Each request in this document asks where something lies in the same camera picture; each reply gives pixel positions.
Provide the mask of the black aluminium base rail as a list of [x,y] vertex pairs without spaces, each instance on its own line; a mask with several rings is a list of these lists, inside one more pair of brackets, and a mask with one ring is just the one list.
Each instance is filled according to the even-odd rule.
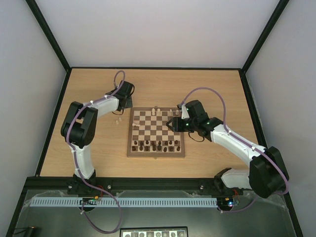
[[[226,197],[237,191],[242,194],[249,188],[225,188],[219,178],[109,178],[96,177],[92,185],[116,195],[123,191],[184,191],[203,196]],[[99,190],[93,189],[80,178],[73,177],[28,177],[24,188],[27,190],[65,190],[67,194],[80,197],[96,196]]]

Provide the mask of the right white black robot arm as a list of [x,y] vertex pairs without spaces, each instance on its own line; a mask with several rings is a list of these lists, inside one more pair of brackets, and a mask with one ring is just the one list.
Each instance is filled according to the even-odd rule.
[[203,140],[218,144],[241,159],[247,170],[229,168],[215,181],[216,190],[227,193],[232,188],[250,189],[262,198],[288,191],[288,177],[279,150],[252,143],[231,131],[224,121],[210,118],[200,101],[182,105],[182,115],[172,117],[167,127],[173,132],[197,132]]

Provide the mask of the right controller board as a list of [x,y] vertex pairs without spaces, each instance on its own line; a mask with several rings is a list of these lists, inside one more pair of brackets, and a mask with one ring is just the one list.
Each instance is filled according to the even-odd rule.
[[218,200],[218,205],[219,206],[224,206],[224,207],[233,207],[236,205],[239,205],[240,203],[240,198],[238,197],[224,197]]

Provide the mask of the controller board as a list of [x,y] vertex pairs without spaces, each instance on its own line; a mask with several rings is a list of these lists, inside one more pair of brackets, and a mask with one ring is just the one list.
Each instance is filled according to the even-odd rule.
[[82,197],[79,200],[79,205],[97,205],[102,198],[100,196],[94,196],[94,197]]
[[224,206],[224,207],[233,207],[236,205],[239,205],[240,203],[240,198],[238,197],[224,197],[218,200],[218,205],[219,206]]

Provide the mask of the dark chess pieces row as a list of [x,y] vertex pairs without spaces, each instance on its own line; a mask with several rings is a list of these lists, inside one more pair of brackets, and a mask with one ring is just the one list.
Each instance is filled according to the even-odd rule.
[[182,151],[180,146],[132,146],[131,152],[163,152],[163,153],[180,153]]
[[132,146],[181,146],[181,141],[179,140],[166,140],[166,141],[156,141],[156,140],[135,140],[131,142]]

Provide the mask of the dark chess pieces front row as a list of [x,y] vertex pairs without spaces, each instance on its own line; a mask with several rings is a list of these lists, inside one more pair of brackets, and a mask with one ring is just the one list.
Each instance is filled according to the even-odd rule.
[[180,146],[132,146],[131,152],[163,152],[163,153],[180,153],[182,151]]

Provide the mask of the left controller board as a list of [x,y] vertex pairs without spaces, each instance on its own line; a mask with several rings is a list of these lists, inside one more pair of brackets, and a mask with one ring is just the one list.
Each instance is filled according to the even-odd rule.
[[82,197],[79,200],[79,205],[97,205],[102,198],[100,196],[94,196],[94,197]]

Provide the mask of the dark chess pieces back row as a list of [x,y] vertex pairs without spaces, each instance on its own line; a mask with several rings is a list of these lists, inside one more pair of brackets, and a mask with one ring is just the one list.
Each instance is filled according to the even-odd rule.
[[179,140],[166,140],[166,141],[156,141],[156,140],[135,140],[131,142],[132,146],[181,146],[181,141]]

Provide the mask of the printed reference sheet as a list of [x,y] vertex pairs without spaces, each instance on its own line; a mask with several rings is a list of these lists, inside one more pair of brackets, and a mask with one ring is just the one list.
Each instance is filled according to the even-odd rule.
[[120,237],[188,237],[187,227],[121,228]]

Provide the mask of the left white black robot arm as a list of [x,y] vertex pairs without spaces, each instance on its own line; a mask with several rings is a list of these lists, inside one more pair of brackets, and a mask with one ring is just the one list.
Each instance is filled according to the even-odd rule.
[[75,163],[74,183],[71,187],[87,185],[96,187],[96,171],[91,160],[91,148],[97,120],[108,113],[132,107],[135,86],[121,81],[114,90],[102,98],[88,103],[72,102],[61,127],[61,135],[69,145]]

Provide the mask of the wooden chess board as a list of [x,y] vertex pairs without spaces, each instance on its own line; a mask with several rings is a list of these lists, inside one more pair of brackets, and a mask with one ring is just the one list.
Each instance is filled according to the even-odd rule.
[[[156,115],[152,116],[152,108],[155,108]],[[157,114],[157,109],[161,109],[161,114]],[[169,116],[169,110],[173,110],[173,116]],[[130,111],[129,131],[127,142],[127,157],[129,158],[184,158],[185,157],[185,142],[184,134],[173,132],[166,126],[169,119],[177,117],[175,112],[178,108],[170,107],[134,107]],[[133,123],[138,123],[140,127],[132,126]],[[163,152],[131,152],[131,142],[135,140],[179,140],[181,141],[180,153],[163,153]]]

